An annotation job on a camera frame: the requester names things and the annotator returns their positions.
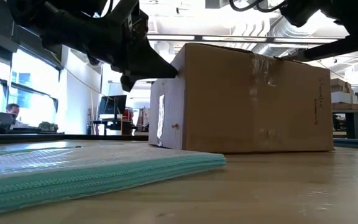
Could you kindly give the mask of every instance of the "ceiling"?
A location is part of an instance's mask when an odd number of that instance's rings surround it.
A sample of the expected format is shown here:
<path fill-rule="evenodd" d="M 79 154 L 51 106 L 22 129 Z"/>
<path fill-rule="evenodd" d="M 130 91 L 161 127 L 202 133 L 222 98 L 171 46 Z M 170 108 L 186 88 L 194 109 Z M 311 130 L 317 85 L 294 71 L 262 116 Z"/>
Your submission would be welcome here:
<path fill-rule="evenodd" d="M 334 37 L 343 38 L 348 35 L 344 27 L 336 25 L 318 12 L 310 18 L 302 28 L 291 26 L 279 11 L 261 13 L 256 10 L 236 12 L 229 5 L 217 9 L 210 9 L 210 5 L 227 0 L 140 0 L 140 8 L 149 15 L 149 34 L 171 35 L 229 35 L 229 36 L 273 36 L 273 37 Z M 265 7 L 272 7 L 281 0 L 265 1 Z M 236 5 L 243 7 L 249 3 L 237 0 Z M 150 44 L 171 60 L 186 43 L 184 41 L 164 40 L 152 41 Z M 222 42 L 209 43 L 228 47 L 251 50 L 268 56 L 284 56 L 295 49 L 310 48 L 316 45 L 307 44 L 261 44 L 261 43 L 230 43 L 226 39 Z M 340 77 L 352 77 L 351 82 L 357 82 L 357 77 L 351 76 L 354 66 L 358 65 L 358 52 L 336 58 L 328 58 L 311 65 L 330 68 Z"/>

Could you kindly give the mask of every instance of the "white wall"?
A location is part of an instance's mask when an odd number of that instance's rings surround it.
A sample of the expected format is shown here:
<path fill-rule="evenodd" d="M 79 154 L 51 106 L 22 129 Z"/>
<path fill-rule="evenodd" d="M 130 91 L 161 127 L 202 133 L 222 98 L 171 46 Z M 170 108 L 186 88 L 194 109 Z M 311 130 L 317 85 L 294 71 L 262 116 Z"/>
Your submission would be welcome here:
<path fill-rule="evenodd" d="M 82 62 L 68 47 L 63 47 L 62 64 L 66 68 L 60 75 L 60 95 L 57 114 L 59 131 L 66 134 L 86 134 L 86 125 L 92 108 L 96 118 L 99 103 L 101 74 Z"/>
<path fill-rule="evenodd" d="M 150 108 L 151 84 L 138 82 L 130 93 L 122 90 L 121 74 L 110 69 L 110 65 L 103 65 L 102 94 L 106 96 L 127 95 L 126 106 L 130 108 Z"/>

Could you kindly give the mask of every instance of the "black cable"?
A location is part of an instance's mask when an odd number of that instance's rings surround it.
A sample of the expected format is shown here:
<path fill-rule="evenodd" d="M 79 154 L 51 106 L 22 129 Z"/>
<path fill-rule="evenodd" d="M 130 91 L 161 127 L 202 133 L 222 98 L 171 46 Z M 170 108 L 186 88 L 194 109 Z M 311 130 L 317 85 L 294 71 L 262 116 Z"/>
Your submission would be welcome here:
<path fill-rule="evenodd" d="M 112 11 L 112 4 L 113 4 L 113 0 L 110 0 L 109 9 L 107 10 L 107 14 L 106 14 L 106 15 L 108 15 L 108 14 Z"/>
<path fill-rule="evenodd" d="M 280 9 L 281 7 L 283 7 L 286 4 L 285 1 L 281 2 L 280 4 L 276 5 L 275 7 L 271 8 L 271 9 L 262 9 L 259 4 L 256 5 L 256 8 L 258 9 L 259 12 L 273 12 L 276 11 L 277 9 Z"/>
<path fill-rule="evenodd" d="M 103 17 L 106 17 L 106 16 L 108 16 L 108 15 L 111 13 L 111 11 L 112 11 L 112 4 L 113 4 L 113 0 L 110 0 L 109 8 L 107 9 L 106 15 L 104 15 Z"/>
<path fill-rule="evenodd" d="M 246 10 L 252 9 L 253 7 L 257 6 L 259 3 L 261 3 L 264 0 L 256 0 L 253 3 L 250 3 L 248 6 L 239 8 L 234 4 L 234 0 L 229 0 L 229 4 L 231 8 L 237 12 L 245 12 Z"/>

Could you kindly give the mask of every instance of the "foam mat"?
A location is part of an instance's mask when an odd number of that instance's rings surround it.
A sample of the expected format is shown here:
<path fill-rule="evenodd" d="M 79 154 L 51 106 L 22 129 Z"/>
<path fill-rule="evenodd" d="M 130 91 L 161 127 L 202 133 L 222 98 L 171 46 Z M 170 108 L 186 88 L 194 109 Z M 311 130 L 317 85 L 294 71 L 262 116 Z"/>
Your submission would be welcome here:
<path fill-rule="evenodd" d="M 0 148 L 0 213 L 128 189 L 225 164 L 220 154 L 143 144 Z"/>

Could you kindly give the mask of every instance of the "packing tape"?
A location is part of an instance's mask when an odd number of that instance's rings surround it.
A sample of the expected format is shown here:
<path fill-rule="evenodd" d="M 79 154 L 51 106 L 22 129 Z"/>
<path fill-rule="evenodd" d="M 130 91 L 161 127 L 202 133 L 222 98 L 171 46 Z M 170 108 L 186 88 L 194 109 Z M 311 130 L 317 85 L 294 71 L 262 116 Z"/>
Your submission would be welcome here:
<path fill-rule="evenodd" d="M 274 149 L 278 140 L 277 130 L 266 128 L 262 120 L 265 119 L 260 115 L 259 91 L 261 87 L 264 89 L 266 85 L 268 88 L 276 87 L 271 65 L 275 61 L 266 56 L 251 54 L 252 73 L 250 76 L 250 90 L 252 109 L 254 110 L 254 139 L 257 149 Z"/>

